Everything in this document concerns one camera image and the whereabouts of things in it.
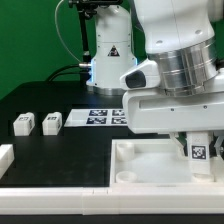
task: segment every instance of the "small white cube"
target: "small white cube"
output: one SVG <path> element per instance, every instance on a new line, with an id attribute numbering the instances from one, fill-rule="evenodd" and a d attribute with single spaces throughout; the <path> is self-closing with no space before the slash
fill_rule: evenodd
<path id="1" fill-rule="evenodd" d="M 43 123 L 44 135 L 57 135 L 62 127 L 62 115 L 59 112 L 48 114 Z"/>
<path id="2" fill-rule="evenodd" d="M 14 160 L 13 145 L 0 146 L 0 179 Z"/>
<path id="3" fill-rule="evenodd" d="M 20 114 L 13 123 L 15 136 L 28 136 L 35 126 L 34 114 Z"/>

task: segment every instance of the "black tabletop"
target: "black tabletop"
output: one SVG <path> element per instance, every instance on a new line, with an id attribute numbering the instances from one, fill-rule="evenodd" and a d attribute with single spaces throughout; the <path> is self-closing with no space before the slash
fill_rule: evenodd
<path id="1" fill-rule="evenodd" d="M 71 109 L 121 108 L 121 96 L 87 92 L 79 82 L 25 83 L 0 101 L 0 144 L 13 144 L 15 161 L 0 180 L 1 188 L 107 187 L 112 139 L 154 138 L 134 135 L 127 127 L 69 127 L 43 136 L 48 113 Z M 15 137 L 19 114 L 35 114 L 30 136 Z M 223 215 L 0 216 L 0 223 L 223 223 Z"/>

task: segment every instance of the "white platform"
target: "white platform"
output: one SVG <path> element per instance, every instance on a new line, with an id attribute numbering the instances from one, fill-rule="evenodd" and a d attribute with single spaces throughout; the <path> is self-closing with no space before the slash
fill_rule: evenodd
<path id="1" fill-rule="evenodd" d="M 134 157 L 125 162 L 116 157 L 116 145 L 122 141 L 112 144 L 110 187 L 0 188 L 0 214 L 224 213 L 220 157 L 212 159 L 216 181 L 195 183 L 187 159 L 171 140 L 133 140 Z M 136 182 L 117 183 L 116 174 L 122 171 L 136 173 Z"/>

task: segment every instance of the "paper marker sheet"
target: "paper marker sheet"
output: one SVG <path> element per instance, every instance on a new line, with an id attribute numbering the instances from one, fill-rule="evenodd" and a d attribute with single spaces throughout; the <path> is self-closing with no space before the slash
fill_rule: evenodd
<path id="1" fill-rule="evenodd" d="M 127 126 L 123 109 L 71 110 L 65 127 Z"/>

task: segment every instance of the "green wall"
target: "green wall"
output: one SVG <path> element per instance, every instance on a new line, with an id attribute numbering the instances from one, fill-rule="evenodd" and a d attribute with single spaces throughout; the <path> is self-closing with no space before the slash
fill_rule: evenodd
<path id="1" fill-rule="evenodd" d="M 0 0 L 0 99 L 21 83 L 45 80 L 57 68 L 76 63 L 64 50 L 56 34 L 54 11 L 58 2 L 59 0 Z M 87 23 L 93 56 L 94 21 Z M 67 1 L 60 9 L 59 25 L 69 49 L 81 59 L 77 12 L 75 8 L 68 8 Z M 215 27 L 219 34 L 219 56 L 224 58 L 223 21 Z M 134 30 L 134 40 L 135 54 L 144 57 L 144 36 L 137 29 Z"/>

